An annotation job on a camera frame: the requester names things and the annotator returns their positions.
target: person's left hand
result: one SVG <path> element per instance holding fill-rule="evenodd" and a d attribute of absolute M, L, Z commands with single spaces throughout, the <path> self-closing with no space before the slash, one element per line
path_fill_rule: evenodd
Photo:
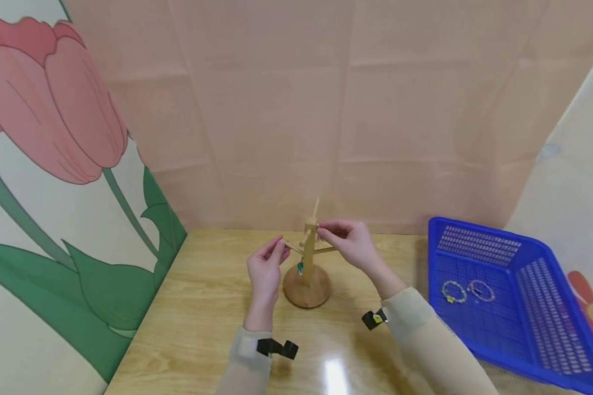
<path fill-rule="evenodd" d="M 253 289 L 253 303 L 275 305 L 279 295 L 281 271 L 279 265 L 290 255 L 283 236 L 277 236 L 248 257 L 248 276 Z"/>

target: beaded bracelet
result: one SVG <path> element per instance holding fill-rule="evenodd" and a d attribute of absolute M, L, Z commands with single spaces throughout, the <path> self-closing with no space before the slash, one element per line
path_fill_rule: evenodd
<path fill-rule="evenodd" d="M 459 288 L 459 290 L 461 291 L 461 295 L 462 295 L 461 298 L 457 299 L 457 298 L 455 298 L 455 296 L 448 294 L 446 286 L 448 286 L 449 284 L 453 284 L 455 287 Z M 466 290 L 464 290 L 464 288 L 461 285 L 459 285 L 458 282 L 453 281 L 453 280 L 448 280 L 447 282 L 445 282 L 443 284 L 443 286 L 441 286 L 441 294 L 445 296 L 448 303 L 464 303 L 464 302 L 466 302 L 466 298 L 467 298 Z"/>
<path fill-rule="evenodd" d="M 484 298 L 483 290 L 475 287 L 476 284 L 482 285 L 487 289 L 488 292 L 485 292 L 485 294 L 489 294 L 489 298 Z M 496 299 L 494 290 L 482 280 L 472 280 L 470 284 L 468 284 L 468 291 L 472 292 L 472 295 L 475 295 L 480 300 L 483 300 L 483 302 L 492 302 L 492 300 Z"/>

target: forearm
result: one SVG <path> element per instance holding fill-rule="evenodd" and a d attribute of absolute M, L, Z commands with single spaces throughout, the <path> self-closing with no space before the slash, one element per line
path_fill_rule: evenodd
<path fill-rule="evenodd" d="M 393 272 L 393 270 L 381 258 L 377 258 L 376 262 L 368 266 L 365 274 L 376 287 L 380 299 L 385 300 L 401 291 L 406 290 L 409 286 L 400 279 L 400 277 Z"/>
<path fill-rule="evenodd" d="M 497 395 L 485 370 L 414 288 L 383 300 L 393 337 L 435 394 Z"/>
<path fill-rule="evenodd" d="M 228 366 L 216 395 L 263 395 L 270 377 L 271 358 L 256 351 L 256 342 L 272 337 L 270 332 L 239 328 L 231 346 Z"/>
<path fill-rule="evenodd" d="M 272 337 L 273 300 L 254 298 L 244 324 L 231 346 L 228 366 L 217 387 L 216 395 L 266 394 L 271 358 L 256 350 L 256 342 Z"/>

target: beige sleeve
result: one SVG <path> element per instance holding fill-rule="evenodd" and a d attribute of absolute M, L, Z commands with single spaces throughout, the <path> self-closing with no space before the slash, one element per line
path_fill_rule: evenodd
<path fill-rule="evenodd" d="M 266 394 L 272 359 L 256 351 L 256 342 L 260 338 L 271 337 L 270 332 L 248 332 L 242 327 L 238 329 L 216 395 Z"/>
<path fill-rule="evenodd" d="M 384 300 L 382 307 L 405 358 L 435 394 L 498 395 L 470 350 L 415 288 Z"/>

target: tulip mural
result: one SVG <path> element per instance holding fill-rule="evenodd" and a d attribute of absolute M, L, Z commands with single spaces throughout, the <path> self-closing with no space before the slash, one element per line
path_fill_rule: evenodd
<path fill-rule="evenodd" d="M 143 197 L 160 234 L 152 244 L 113 174 L 128 144 L 83 40 L 68 21 L 0 19 L 0 133 L 31 162 L 63 182 L 103 178 L 129 224 L 156 260 L 154 272 L 102 262 L 58 245 L 0 177 L 0 207 L 48 257 L 0 244 L 0 285 L 67 340 L 109 382 L 187 235 L 150 171 Z"/>

